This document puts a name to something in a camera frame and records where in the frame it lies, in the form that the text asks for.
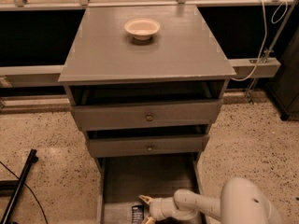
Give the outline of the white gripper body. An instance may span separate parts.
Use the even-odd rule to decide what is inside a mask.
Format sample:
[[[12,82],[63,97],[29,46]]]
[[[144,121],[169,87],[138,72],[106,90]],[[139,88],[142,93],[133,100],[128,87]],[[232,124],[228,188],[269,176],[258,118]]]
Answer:
[[[149,213],[157,221],[172,217],[174,210],[173,198],[155,198],[149,204]]]

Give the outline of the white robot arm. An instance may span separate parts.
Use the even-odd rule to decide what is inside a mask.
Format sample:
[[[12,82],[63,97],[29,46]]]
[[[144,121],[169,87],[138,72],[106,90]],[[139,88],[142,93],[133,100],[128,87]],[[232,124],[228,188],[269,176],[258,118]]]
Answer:
[[[218,220],[221,224],[283,224],[276,207],[251,181],[234,177],[226,182],[220,198],[178,189],[172,197],[139,198],[149,206],[144,224],[154,224],[168,218],[189,221],[199,213]]]

